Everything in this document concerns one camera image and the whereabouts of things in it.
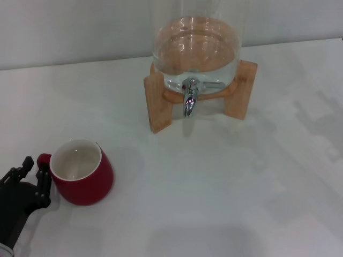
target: mug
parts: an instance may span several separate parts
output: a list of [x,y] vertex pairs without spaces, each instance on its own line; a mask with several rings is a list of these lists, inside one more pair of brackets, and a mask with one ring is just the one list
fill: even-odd
[[41,154],[37,165],[50,164],[50,174],[61,195],[75,205],[92,205],[103,199],[115,180],[100,146],[87,139],[70,140],[52,155]]

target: white table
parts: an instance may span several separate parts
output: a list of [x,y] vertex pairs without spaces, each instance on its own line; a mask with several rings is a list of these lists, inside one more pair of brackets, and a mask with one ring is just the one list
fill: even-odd
[[72,138],[97,141],[117,175],[89,207],[53,188],[16,256],[343,256],[342,39],[242,59],[259,64],[247,119],[205,101],[189,137],[181,119],[150,132],[151,58],[0,72],[0,175]]

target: spigot handle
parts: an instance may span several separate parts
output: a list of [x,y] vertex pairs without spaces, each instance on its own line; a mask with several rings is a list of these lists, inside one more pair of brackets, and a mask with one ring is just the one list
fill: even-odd
[[184,89],[184,116],[185,118],[191,118],[194,115],[194,109],[198,103],[198,94],[200,80],[196,78],[188,78],[182,82],[182,88]]

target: wooden base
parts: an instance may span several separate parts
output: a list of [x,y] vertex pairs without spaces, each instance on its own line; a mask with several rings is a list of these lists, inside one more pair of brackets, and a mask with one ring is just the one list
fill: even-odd
[[[256,72],[256,63],[240,61],[236,78],[228,87],[215,94],[200,95],[199,101],[224,98],[224,114],[244,120]],[[172,123],[173,104],[183,103],[183,94],[167,89],[163,74],[155,72],[153,64],[150,76],[144,79],[144,88],[150,129],[158,133]]]

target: faucet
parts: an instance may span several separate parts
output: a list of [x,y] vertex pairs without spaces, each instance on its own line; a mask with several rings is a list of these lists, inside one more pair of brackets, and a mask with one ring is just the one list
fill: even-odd
[[197,78],[187,78],[182,82],[184,90],[183,106],[185,118],[191,118],[194,115],[195,107],[198,103],[198,94],[200,90],[206,88],[224,89],[226,85],[222,82],[200,82]]
[[187,78],[182,82],[182,89],[184,90],[183,106],[185,118],[191,118],[194,113],[193,110],[198,103],[198,94],[200,80],[197,78]]

